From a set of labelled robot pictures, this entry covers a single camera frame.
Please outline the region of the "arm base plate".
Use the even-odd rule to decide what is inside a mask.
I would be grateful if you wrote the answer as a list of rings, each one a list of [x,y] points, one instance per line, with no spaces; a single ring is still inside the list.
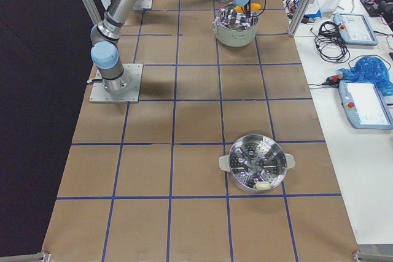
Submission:
[[[133,6],[133,10],[150,10],[153,0],[137,0]]]
[[[90,79],[92,89],[89,101],[92,103],[138,103],[141,88],[143,64],[123,64],[123,74],[115,80],[104,79],[97,71]]]

